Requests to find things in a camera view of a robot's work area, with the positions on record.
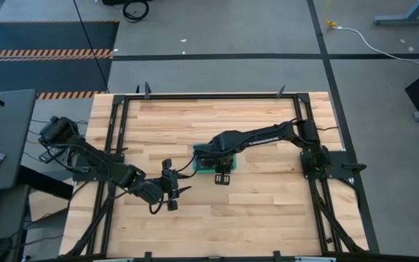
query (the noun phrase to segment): gray floor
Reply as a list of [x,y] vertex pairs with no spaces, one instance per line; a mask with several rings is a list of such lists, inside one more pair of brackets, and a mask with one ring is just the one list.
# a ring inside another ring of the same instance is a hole
[[[150,15],[136,24],[123,21],[120,6],[77,2],[85,20],[121,21],[116,55],[319,53],[303,0],[155,0]],[[385,52],[419,53],[419,26],[372,24],[373,15],[401,14],[414,2],[333,0],[327,17],[361,31],[371,45]],[[323,23],[327,0],[314,3]],[[0,20],[78,18],[70,0],[6,0]],[[329,53],[372,52],[356,34],[327,30],[324,23],[322,27]],[[397,60],[333,60],[332,67],[357,157],[368,166],[362,176],[380,250],[419,255],[419,123],[412,119],[414,108],[404,92],[419,77],[419,66]],[[283,84],[286,91],[329,91],[320,60],[113,62],[112,92],[134,92],[145,81],[154,92],[275,91]],[[91,100],[38,101],[33,117],[88,119],[91,105]],[[31,125],[33,131],[41,127]],[[26,151],[37,156],[42,149],[27,144]],[[23,161],[42,172],[61,169],[28,157]],[[29,240],[62,232],[62,223],[53,223],[49,231],[31,231]],[[59,242],[52,241],[26,252],[37,259],[49,258],[58,248]]]

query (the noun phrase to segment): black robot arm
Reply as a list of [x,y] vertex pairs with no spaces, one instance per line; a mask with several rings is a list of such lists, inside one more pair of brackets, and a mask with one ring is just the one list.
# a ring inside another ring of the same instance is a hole
[[224,131],[216,135],[209,143],[193,147],[198,168],[214,169],[217,173],[215,183],[228,185],[234,164],[234,154],[242,152],[250,146],[287,140],[299,148],[307,148],[308,166],[323,172],[330,165],[327,148],[320,146],[316,125],[312,121],[296,120],[275,124],[258,130],[240,132]]
[[163,202],[164,194],[168,194],[166,201],[168,210],[176,210],[174,200],[183,190],[178,189],[175,170],[171,170],[171,160],[163,161],[163,171],[160,178],[145,179],[146,174],[132,164],[117,162],[113,156],[96,149],[80,136],[77,124],[70,119],[52,117],[40,132],[40,144],[44,147],[69,148],[74,153],[85,157],[91,168],[98,173],[106,174],[110,181],[128,194],[134,194],[150,205]]

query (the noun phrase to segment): hazard tape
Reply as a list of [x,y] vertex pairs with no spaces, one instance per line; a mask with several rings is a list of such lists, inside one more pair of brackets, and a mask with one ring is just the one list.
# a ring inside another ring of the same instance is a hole
[[[98,55],[96,58],[113,59],[110,55]],[[53,61],[53,60],[85,60],[95,59],[93,55],[70,56],[70,57],[27,57],[27,58],[0,58],[0,62],[23,62],[23,61]]]
[[23,49],[0,50],[0,57],[112,56],[110,49]]
[[[118,20],[83,20],[84,23],[119,23]],[[26,20],[26,21],[0,21],[0,23],[80,23],[80,20],[53,20],[53,21],[40,21],[40,20]]]
[[38,93],[36,99],[76,99],[76,98],[93,98],[96,94],[106,94],[105,91],[77,91],[77,92],[41,92]]

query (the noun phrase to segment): black desk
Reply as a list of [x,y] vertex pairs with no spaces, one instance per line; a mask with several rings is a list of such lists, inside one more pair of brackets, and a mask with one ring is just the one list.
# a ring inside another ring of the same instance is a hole
[[72,186],[20,166],[28,127],[35,105],[35,90],[0,92],[4,107],[0,108],[0,152],[6,158],[0,164],[0,190],[17,183],[70,199]]
[[[29,186],[16,186],[0,191],[0,238],[9,237],[22,229],[29,193]],[[12,237],[12,246],[24,241],[24,234],[17,233]],[[22,255],[19,254],[20,251],[20,249],[11,250],[6,261],[17,261]]]
[[0,152],[6,158],[0,164],[0,189],[12,188],[17,182],[20,160],[35,105],[35,90],[0,92]]
[[[35,105],[34,90],[0,92],[0,152],[6,158],[0,164],[0,238],[12,238],[12,246],[25,242],[21,231],[31,188],[70,199],[73,186],[20,165],[28,127]],[[14,249],[6,261],[17,261],[21,249]]]

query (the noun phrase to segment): black floor mat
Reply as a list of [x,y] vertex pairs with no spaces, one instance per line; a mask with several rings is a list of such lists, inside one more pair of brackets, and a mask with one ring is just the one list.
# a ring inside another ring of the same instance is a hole
[[[98,62],[108,81],[111,59]],[[105,91],[95,60],[0,62],[0,92],[34,89],[37,92]]]
[[[113,49],[117,22],[84,22],[95,49]],[[80,22],[0,23],[0,50],[89,49]]]
[[[112,62],[109,57],[119,23],[95,21],[84,25],[108,82]],[[86,98],[87,93],[105,91],[90,51],[80,22],[0,23],[0,92],[35,89],[40,99],[49,99],[43,94],[77,92],[85,95],[56,98]]]

